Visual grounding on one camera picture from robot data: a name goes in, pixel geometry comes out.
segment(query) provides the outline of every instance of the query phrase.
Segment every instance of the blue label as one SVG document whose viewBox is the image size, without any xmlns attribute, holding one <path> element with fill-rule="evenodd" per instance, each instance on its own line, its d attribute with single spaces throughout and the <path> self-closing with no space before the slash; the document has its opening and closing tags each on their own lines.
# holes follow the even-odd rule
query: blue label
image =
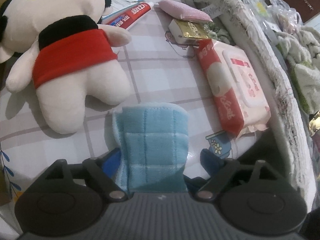
<svg viewBox="0 0 320 240">
<path fill-rule="evenodd" d="M 115 26 L 118 22 L 120 22 L 123 19 L 123 16 L 119 16 L 117 19 L 115 19 L 112 23 L 109 25 Z"/>
</svg>

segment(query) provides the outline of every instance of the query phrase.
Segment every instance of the checkered towel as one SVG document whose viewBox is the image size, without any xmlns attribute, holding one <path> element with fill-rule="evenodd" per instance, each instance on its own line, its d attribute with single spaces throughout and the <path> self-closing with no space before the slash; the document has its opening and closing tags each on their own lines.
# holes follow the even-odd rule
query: checkered towel
<svg viewBox="0 0 320 240">
<path fill-rule="evenodd" d="M 182 192 L 188 155 L 188 114 L 180 106 L 148 103 L 113 115 L 122 160 L 116 184 L 127 192 Z"/>
</svg>

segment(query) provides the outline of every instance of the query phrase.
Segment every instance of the plush doll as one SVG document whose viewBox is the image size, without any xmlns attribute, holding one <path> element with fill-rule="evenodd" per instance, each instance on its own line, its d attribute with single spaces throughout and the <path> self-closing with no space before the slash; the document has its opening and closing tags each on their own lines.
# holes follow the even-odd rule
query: plush doll
<svg viewBox="0 0 320 240">
<path fill-rule="evenodd" d="M 11 0 L 2 9 L 0 61 L 24 52 L 6 87 L 18 92 L 33 80 L 43 116 L 58 133 L 82 126 L 86 95 L 116 105 L 130 94 L 111 47 L 128 44 L 131 36 L 96 24 L 110 5 L 111 0 Z"/>
</svg>

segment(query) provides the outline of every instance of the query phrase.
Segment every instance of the plaid tablecloth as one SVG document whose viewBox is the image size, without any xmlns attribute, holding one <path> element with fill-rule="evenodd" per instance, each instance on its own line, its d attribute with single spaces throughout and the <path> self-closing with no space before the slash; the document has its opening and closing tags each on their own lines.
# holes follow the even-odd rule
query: plaid tablecloth
<svg viewBox="0 0 320 240">
<path fill-rule="evenodd" d="M 154 3 L 161 0 L 145 0 Z M 193 6 L 192 0 L 182 1 Z M 199 154 L 209 148 L 221 157 L 236 158 L 257 140 L 255 133 L 235 140 L 221 131 L 209 84 L 192 47 L 175 44 L 168 30 L 172 18 L 157 5 L 130 29 L 132 42 L 121 48 L 118 60 L 131 81 L 132 95 L 116 107 L 88 96 L 82 129 L 72 135 L 53 132 L 45 123 L 33 84 L 20 93 L 2 88 L 0 94 L 1 160 L 13 201 L 0 215 L 16 230 L 14 201 L 57 159 L 81 163 L 117 145 L 112 133 L 112 112 L 144 102 L 170 102 L 189 113 L 190 145 L 185 174 L 206 176 Z M 6 72 L 15 59 L 7 62 Z"/>
</svg>

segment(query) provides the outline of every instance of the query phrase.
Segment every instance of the red cloth band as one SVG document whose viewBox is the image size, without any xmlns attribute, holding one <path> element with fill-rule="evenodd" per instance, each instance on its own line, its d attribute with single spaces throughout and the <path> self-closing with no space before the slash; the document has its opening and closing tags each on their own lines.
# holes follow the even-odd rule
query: red cloth band
<svg viewBox="0 0 320 240">
<path fill-rule="evenodd" d="M 33 82 L 37 89 L 57 77 L 117 58 L 103 30 L 80 32 L 40 51 L 33 68 Z"/>
</svg>

